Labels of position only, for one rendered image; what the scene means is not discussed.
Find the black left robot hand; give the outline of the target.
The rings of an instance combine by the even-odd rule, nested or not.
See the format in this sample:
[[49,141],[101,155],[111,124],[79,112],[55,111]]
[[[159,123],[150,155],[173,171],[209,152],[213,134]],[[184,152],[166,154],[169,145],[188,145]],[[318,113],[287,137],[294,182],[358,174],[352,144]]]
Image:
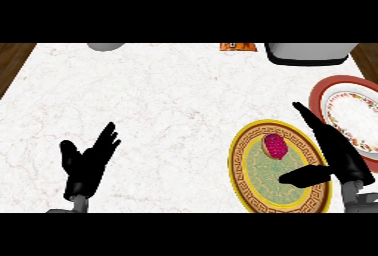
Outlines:
[[70,140],[60,144],[63,154],[63,168],[69,174],[64,198],[71,201],[82,195],[91,198],[98,190],[105,168],[122,143],[117,138],[116,124],[108,123],[97,142],[85,152]]

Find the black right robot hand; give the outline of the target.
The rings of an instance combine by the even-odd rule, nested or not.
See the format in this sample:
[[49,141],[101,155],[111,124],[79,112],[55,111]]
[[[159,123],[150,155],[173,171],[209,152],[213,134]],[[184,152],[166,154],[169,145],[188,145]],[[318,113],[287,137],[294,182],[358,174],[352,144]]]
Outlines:
[[300,102],[294,102],[293,106],[314,130],[328,165],[311,164],[293,170],[280,177],[280,182],[297,188],[308,188],[328,182],[331,175],[336,175],[342,183],[362,181],[365,186],[371,185],[376,178],[348,138],[331,125],[321,121]]

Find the red rimmed floral plate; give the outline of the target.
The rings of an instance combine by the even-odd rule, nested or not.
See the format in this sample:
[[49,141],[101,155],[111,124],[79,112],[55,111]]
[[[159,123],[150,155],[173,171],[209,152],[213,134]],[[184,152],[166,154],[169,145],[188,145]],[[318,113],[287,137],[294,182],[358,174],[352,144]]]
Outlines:
[[340,131],[378,173],[378,84],[349,75],[322,79],[312,89],[309,108]]

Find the yellow patterned plate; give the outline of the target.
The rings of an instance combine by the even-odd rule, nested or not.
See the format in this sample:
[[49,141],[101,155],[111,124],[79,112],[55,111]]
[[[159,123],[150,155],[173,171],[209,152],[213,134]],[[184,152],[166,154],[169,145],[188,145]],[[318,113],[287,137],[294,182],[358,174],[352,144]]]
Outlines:
[[[263,137],[278,134],[289,153],[274,159],[263,151]],[[229,150],[228,168],[238,198],[255,213],[322,213],[328,211],[333,182],[309,188],[280,183],[280,176],[314,164],[325,165],[322,152],[308,135],[289,123],[258,120],[238,132]]]

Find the white appliance with black base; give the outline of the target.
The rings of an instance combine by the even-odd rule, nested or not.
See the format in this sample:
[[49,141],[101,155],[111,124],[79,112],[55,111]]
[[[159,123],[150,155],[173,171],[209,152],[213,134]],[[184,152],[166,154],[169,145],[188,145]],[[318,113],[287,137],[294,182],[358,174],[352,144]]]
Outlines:
[[287,66],[340,65],[349,58],[356,43],[266,43],[272,63]]

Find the grey round object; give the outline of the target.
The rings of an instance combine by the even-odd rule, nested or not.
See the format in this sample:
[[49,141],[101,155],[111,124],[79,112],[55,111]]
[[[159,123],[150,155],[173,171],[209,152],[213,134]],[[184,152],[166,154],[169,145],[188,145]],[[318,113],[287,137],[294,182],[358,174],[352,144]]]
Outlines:
[[100,52],[114,51],[123,46],[123,43],[89,43],[89,47]]

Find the orange box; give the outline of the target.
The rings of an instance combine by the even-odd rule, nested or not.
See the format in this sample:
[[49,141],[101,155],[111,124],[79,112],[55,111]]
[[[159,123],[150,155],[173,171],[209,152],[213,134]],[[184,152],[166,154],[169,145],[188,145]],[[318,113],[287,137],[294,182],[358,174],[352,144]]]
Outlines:
[[221,43],[221,51],[258,52],[258,47],[255,43]]

